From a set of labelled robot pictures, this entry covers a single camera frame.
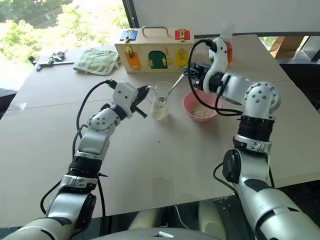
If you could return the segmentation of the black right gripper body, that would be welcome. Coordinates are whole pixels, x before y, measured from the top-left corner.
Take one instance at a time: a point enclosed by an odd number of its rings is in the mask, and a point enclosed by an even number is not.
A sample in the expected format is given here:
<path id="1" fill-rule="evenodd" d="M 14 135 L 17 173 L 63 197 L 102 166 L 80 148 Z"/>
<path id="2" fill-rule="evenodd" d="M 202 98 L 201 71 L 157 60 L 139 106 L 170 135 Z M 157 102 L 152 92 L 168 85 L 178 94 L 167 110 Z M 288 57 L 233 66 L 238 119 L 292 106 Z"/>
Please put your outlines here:
<path id="1" fill-rule="evenodd" d="M 203 91 L 203 82 L 207 71 L 209 70 L 209 65 L 207 64 L 198 64 L 200 66 L 200 72 L 198 73 L 198 84 L 193 86 L 201 91 Z"/>

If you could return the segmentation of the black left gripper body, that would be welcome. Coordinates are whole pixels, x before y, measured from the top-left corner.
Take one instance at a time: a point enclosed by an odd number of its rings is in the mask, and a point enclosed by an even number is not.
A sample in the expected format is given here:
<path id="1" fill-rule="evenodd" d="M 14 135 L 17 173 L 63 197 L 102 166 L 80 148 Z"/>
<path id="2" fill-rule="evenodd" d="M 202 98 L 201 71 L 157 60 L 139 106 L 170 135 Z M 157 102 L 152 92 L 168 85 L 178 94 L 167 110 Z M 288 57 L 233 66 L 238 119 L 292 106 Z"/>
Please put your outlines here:
<path id="1" fill-rule="evenodd" d="M 135 100 L 132 102 L 130 106 L 131 112 L 133 112 L 133 105 L 136 105 L 136 106 L 139 105 L 148 95 L 148 93 L 146 92 L 140 93 L 140 87 L 137 88 L 137 90 L 138 90 L 137 97 L 135 98 Z"/>

